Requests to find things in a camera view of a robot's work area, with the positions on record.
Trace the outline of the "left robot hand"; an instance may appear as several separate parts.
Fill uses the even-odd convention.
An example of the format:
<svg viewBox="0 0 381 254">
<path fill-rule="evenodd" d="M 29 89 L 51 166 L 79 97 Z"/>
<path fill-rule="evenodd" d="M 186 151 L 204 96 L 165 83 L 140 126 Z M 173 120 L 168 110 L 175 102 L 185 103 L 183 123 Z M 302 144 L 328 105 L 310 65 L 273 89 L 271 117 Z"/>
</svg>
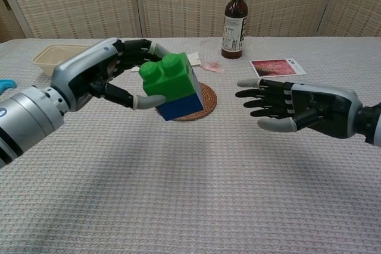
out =
<svg viewBox="0 0 381 254">
<path fill-rule="evenodd" d="M 104 39 L 56 66 L 50 86 L 65 99 L 69 111 L 83 108 L 93 97 L 126 108 L 150 109 L 165 103 L 164 95 L 139 96 L 110 83 L 112 79 L 146 62 L 158 62 L 169 54 L 148 39 Z"/>
</svg>

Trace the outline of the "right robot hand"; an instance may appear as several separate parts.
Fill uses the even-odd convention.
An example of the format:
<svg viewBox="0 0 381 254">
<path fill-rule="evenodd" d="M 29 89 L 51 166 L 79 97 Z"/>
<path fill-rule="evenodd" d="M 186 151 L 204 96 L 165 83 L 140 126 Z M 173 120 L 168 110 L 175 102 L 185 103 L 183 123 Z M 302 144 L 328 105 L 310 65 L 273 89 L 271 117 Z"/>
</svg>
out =
<svg viewBox="0 0 381 254">
<path fill-rule="evenodd" d="M 337 139 L 355 135 L 355 116 L 363 107 L 353 90 L 323 84 L 244 79 L 235 96 L 250 98 L 243 106 L 252 108 L 261 129 L 291 133 L 310 128 Z"/>
</svg>

